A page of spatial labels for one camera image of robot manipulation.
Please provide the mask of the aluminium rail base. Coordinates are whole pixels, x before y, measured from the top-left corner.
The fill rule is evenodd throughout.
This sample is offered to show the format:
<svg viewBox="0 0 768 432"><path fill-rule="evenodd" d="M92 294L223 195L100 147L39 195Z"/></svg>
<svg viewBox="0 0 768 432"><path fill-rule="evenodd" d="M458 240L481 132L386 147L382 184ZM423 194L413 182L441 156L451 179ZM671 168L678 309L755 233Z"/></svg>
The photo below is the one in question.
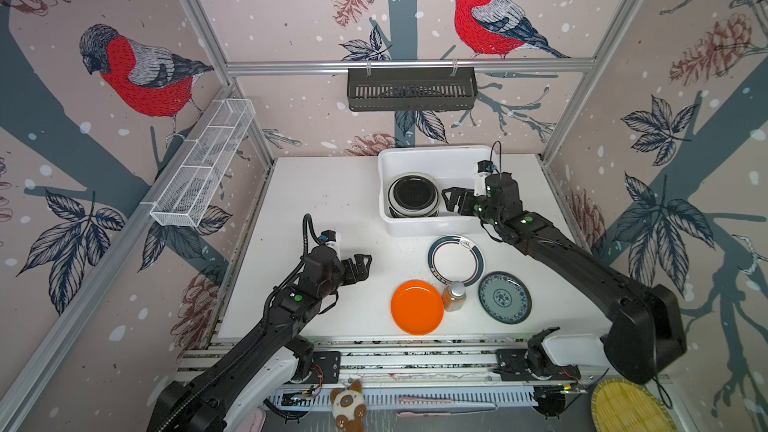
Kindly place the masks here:
<svg viewBox="0 0 768 432"><path fill-rule="evenodd" d="M331 391L359 380L371 410L398 410L403 396L536 407L549 395L581 397L599 380L617 375L608 367L569 365L540 379L529 371L525 355L520 339L321 341L310 378L278 385L267 398L285 414L328 411Z"/></svg>

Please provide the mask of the pink tray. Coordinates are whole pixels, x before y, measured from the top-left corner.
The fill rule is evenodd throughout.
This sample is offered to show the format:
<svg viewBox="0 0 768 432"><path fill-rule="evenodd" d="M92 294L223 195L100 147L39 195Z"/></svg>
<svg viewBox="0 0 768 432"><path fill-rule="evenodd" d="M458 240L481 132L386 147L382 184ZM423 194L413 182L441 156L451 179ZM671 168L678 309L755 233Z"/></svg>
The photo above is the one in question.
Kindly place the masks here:
<svg viewBox="0 0 768 432"><path fill-rule="evenodd" d="M237 432L261 432L266 422L266 412L257 408L237 428Z"/></svg>

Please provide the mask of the green rimmed white plate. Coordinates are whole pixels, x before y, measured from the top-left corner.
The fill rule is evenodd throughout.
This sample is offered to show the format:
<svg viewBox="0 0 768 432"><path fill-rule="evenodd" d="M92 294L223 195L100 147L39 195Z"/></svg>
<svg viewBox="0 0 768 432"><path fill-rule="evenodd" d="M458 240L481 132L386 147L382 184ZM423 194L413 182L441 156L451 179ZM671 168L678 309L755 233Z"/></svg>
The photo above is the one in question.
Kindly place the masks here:
<svg viewBox="0 0 768 432"><path fill-rule="evenodd" d="M433 277L442 284L461 282L469 287L477 283L485 271L485 257L470 239L448 235L435 240L427 252L427 265Z"/></svg>

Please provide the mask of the yellow woven bamboo tray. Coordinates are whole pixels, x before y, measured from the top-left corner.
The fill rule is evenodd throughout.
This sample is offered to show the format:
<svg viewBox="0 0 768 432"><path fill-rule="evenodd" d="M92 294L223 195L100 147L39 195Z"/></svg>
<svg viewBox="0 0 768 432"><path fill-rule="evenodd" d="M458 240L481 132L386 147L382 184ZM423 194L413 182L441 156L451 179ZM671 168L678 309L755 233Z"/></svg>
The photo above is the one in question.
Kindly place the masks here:
<svg viewBox="0 0 768 432"><path fill-rule="evenodd" d="M591 396L591 417L601 432L673 432L669 412L645 388L621 378L601 381Z"/></svg>

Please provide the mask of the orange plate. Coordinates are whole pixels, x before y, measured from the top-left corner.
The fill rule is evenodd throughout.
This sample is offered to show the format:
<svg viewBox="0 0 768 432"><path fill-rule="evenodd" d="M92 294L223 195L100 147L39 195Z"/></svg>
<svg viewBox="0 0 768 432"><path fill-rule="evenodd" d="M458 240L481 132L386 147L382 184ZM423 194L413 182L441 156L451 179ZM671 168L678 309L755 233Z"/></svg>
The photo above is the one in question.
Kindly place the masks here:
<svg viewBox="0 0 768 432"><path fill-rule="evenodd" d="M424 336L434 332L444 316L443 302L438 290L422 280L410 280L394 292L391 315L405 333Z"/></svg>

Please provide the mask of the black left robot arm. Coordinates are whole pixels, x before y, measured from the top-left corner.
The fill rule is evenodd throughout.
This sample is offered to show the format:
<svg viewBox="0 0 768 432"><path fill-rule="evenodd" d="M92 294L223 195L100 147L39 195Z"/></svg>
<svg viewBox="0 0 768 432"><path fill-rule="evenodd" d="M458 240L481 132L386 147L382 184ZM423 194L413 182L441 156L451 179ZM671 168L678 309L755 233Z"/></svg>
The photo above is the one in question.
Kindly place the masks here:
<svg viewBox="0 0 768 432"><path fill-rule="evenodd" d="M168 385L158 396L149 431L224 431L235 424L237 399L268 361L285 349L294 361L284 383L303 368L312 368L314 346L300 336L305 326L326 311L323 300L338 289L365 281L373 258L356 254L341 260L327 245L306 253L288 276L268 294L262 318L224 357L187 384Z"/></svg>

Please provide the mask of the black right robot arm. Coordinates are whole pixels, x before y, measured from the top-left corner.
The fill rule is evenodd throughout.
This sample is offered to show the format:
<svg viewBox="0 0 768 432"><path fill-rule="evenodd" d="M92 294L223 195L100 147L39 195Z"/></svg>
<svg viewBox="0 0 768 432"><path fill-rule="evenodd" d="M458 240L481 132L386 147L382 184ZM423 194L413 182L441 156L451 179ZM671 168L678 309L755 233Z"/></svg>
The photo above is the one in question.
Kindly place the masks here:
<svg viewBox="0 0 768 432"><path fill-rule="evenodd" d="M625 379L645 384L687 352L673 292L601 264L550 220L525 210L511 174L488 175L480 192L450 187L441 195L448 211L493 227L501 242L548 266L589 298L611 322L600 342L610 366Z"/></svg>

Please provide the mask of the teal patterned plate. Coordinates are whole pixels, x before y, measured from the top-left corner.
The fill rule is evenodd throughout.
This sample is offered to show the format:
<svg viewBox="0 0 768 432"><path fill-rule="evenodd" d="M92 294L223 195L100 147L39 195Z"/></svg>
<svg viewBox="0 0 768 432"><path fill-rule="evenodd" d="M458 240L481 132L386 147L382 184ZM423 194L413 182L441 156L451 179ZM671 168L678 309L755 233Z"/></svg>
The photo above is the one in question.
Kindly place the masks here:
<svg viewBox="0 0 768 432"><path fill-rule="evenodd" d="M527 287L506 272L496 271L482 278L478 297L491 318L507 325L522 323L532 310L532 298Z"/></svg>

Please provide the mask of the pink tweezers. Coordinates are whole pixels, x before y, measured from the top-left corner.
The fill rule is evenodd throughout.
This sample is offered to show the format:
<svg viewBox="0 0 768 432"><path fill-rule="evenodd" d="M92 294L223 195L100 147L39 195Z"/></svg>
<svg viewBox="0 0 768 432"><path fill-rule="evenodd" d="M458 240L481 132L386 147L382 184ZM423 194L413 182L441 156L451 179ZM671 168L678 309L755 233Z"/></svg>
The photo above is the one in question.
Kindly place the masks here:
<svg viewBox="0 0 768 432"><path fill-rule="evenodd" d="M499 406L491 402L449 398L403 396L398 399L396 415L401 418L450 417L495 412Z"/></svg>

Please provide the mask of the black hanging basket shelf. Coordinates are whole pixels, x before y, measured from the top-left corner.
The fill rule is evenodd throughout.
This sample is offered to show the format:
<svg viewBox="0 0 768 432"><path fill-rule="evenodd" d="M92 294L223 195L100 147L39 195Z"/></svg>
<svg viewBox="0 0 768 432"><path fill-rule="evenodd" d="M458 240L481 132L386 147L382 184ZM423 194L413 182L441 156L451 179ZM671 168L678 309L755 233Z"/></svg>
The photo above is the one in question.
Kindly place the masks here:
<svg viewBox="0 0 768 432"><path fill-rule="evenodd" d="M353 112L470 110L477 96L471 67L351 69L347 75Z"/></svg>

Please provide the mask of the small amber glass jar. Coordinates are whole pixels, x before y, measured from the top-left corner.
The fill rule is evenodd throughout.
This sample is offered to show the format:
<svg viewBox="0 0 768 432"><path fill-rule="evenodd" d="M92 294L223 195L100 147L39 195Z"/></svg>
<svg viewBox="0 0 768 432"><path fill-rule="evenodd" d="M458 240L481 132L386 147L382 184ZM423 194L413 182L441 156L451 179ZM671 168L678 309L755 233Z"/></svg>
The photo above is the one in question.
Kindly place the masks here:
<svg viewBox="0 0 768 432"><path fill-rule="evenodd" d="M443 307L446 312L460 310L467 298L465 284L461 281L449 283L442 292Z"/></svg>

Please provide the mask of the brown white plush toy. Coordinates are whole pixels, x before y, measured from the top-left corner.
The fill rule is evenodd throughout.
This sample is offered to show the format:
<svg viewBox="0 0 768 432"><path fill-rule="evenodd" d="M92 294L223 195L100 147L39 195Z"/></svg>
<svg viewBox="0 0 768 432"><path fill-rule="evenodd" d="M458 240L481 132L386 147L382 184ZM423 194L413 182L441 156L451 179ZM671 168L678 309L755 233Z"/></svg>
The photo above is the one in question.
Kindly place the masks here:
<svg viewBox="0 0 768 432"><path fill-rule="evenodd" d="M329 395L331 413L339 431L363 432L367 406L362 383L353 381L343 389L333 389Z"/></svg>

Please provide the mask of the white plastic bin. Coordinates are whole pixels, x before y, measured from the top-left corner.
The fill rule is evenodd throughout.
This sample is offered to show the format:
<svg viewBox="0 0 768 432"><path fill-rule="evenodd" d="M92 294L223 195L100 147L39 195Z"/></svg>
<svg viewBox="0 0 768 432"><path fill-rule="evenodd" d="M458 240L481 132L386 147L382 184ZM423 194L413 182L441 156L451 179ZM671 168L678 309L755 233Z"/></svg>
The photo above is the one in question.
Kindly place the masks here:
<svg viewBox="0 0 768 432"><path fill-rule="evenodd" d="M441 191L450 187L474 190L477 163L500 159L488 146L420 147L388 149L378 155L379 214L394 237L439 237L481 232L479 219L446 209ZM435 192L425 212L409 212L394 199L393 184L400 178L417 176L431 183Z"/></svg>

